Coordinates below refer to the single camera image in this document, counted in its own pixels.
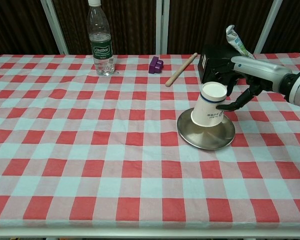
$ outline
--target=brown curtain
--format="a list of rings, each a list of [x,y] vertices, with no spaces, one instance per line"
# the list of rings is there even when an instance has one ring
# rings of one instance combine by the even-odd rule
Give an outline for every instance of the brown curtain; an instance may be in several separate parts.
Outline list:
[[[156,0],[103,0],[114,54],[154,54]],[[70,54],[91,54],[87,0],[53,0]]]
[[[300,53],[300,0],[284,0],[263,53]]]
[[[59,54],[40,0],[0,0],[1,54]]]
[[[169,54],[200,53],[205,44],[226,45],[226,27],[233,24],[253,53],[272,0],[171,0]]]

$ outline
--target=purple block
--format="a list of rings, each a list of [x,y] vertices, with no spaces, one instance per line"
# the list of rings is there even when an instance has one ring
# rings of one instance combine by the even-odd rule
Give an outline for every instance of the purple block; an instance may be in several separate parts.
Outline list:
[[[154,56],[149,65],[149,73],[150,74],[160,73],[163,65],[164,62],[162,60],[159,60],[157,56]]]

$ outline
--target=stainless steel plate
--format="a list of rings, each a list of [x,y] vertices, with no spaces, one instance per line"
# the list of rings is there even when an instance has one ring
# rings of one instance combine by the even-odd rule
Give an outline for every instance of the stainless steel plate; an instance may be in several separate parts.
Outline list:
[[[216,126],[204,127],[191,120],[193,108],[184,111],[177,120],[177,128],[181,137],[189,144],[204,150],[216,150],[229,145],[235,137],[235,126],[223,115],[222,122]]]

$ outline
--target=paper cup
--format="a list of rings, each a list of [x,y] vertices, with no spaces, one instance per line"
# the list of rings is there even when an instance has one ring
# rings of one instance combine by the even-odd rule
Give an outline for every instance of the paper cup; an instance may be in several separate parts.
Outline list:
[[[226,100],[227,88],[219,82],[203,84],[198,100],[191,113],[192,121],[202,127],[212,127],[221,123],[224,112],[216,106]]]

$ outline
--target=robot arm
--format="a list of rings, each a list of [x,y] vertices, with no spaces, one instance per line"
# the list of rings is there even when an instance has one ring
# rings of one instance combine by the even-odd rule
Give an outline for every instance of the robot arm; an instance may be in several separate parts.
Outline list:
[[[227,85],[227,96],[240,76],[246,78],[249,88],[236,101],[217,106],[221,111],[234,111],[243,107],[262,90],[283,94],[285,99],[300,106],[300,73],[293,74],[289,68],[245,56],[234,56],[228,64],[211,70],[205,82],[216,81]]]

